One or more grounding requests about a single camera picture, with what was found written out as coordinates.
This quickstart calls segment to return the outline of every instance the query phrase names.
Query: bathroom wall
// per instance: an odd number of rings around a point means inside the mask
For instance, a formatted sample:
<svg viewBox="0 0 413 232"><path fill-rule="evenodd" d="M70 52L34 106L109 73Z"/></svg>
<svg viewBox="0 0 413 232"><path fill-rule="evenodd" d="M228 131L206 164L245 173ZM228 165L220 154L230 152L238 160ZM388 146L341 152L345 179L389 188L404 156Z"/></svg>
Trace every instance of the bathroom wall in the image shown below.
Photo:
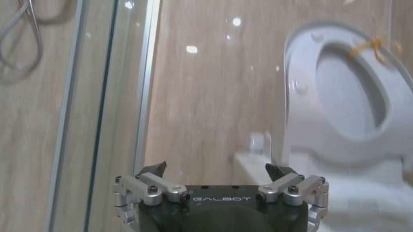
<svg viewBox="0 0 413 232"><path fill-rule="evenodd" d="M253 131L283 133L283 56L289 32L335 20L388 38L391 0L165 0L146 164L166 177L229 184Z"/></svg>
<svg viewBox="0 0 413 232"><path fill-rule="evenodd" d="M37 70L22 75L0 65L0 231L45 229L62 95L74 32L77 0L38 0L45 54ZM0 26L18 9L0 1ZM37 43L29 23L5 39L11 60L29 62Z"/></svg>
<svg viewBox="0 0 413 232"><path fill-rule="evenodd" d="M392 39L399 41L403 45L401 61L413 73L413 1L411 0L393 0L392 11ZM405 175L407 181L413 185L413 174Z"/></svg>

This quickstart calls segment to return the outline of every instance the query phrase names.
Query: toilet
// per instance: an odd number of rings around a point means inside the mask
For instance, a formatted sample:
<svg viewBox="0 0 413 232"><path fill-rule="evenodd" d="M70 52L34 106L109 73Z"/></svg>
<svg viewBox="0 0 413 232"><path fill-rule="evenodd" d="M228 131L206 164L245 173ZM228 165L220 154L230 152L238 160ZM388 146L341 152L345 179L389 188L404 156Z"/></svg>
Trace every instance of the toilet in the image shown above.
<svg viewBox="0 0 413 232"><path fill-rule="evenodd" d="M344 24L315 22L285 46L285 125L273 163L327 177L320 231L413 231L413 188L403 179L413 173L413 80L388 49L384 62L373 49L351 56L371 39ZM271 160L238 153L237 174L262 184L269 179L257 168Z"/></svg>

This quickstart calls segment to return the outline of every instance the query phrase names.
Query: toilet lid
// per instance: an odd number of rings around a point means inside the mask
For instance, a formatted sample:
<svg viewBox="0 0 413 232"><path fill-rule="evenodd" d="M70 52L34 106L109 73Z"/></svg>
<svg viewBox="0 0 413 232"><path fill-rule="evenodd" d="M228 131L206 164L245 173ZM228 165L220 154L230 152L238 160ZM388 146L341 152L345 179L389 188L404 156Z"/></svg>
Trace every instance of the toilet lid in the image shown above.
<svg viewBox="0 0 413 232"><path fill-rule="evenodd" d="M413 82L395 55L381 49L356 58L371 38L339 23L312 23L285 49L289 147L340 164L403 157L413 169Z"/></svg>

